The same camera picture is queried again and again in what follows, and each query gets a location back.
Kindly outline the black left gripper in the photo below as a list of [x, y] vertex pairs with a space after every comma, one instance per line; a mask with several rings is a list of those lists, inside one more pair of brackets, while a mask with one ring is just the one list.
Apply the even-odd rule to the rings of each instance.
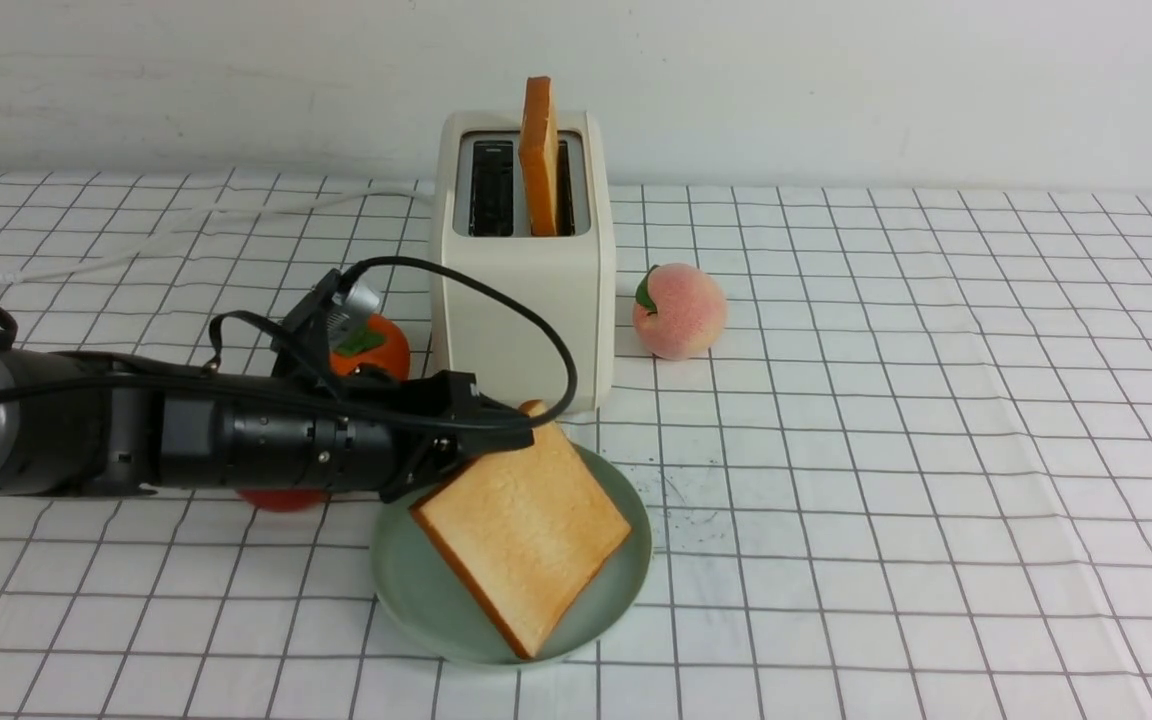
[[483, 395], [476, 377], [438, 372], [406, 382], [406, 410], [433, 420], [416, 430], [362, 416], [308, 414], [253, 397], [270, 379], [230, 392], [156, 392], [156, 486], [328, 493], [376, 492], [382, 503], [438, 486], [465, 464], [460, 450], [535, 445], [524, 414]]

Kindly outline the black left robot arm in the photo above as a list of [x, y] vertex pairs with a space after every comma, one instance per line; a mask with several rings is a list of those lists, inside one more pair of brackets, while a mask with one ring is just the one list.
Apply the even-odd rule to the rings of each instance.
[[296, 488], [389, 502], [535, 442], [525, 414], [467, 373], [397, 381], [369, 369], [338, 387], [0, 343], [0, 497]]

